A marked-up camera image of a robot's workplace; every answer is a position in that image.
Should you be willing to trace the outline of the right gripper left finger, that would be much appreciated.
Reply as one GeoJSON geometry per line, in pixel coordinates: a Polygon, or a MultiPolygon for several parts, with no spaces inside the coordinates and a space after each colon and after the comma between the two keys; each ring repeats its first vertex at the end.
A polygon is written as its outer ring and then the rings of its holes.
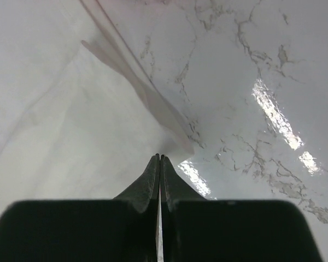
{"type": "Polygon", "coordinates": [[[157,261],[159,156],[112,199],[16,201],[0,216],[0,261],[157,261]]]}

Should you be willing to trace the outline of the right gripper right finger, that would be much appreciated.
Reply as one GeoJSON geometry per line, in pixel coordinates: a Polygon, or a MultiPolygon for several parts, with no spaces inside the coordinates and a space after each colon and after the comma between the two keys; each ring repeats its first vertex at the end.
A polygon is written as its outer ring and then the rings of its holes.
{"type": "Polygon", "coordinates": [[[165,261],[321,261],[311,230],[284,200],[208,200],[160,159],[165,261]]]}

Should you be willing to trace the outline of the white t-shirt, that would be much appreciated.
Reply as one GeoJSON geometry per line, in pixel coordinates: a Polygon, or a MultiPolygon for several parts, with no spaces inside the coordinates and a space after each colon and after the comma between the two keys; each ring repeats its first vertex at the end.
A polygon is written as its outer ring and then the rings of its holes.
{"type": "Polygon", "coordinates": [[[0,210],[106,198],[194,153],[100,1],[0,1],[0,210]]]}

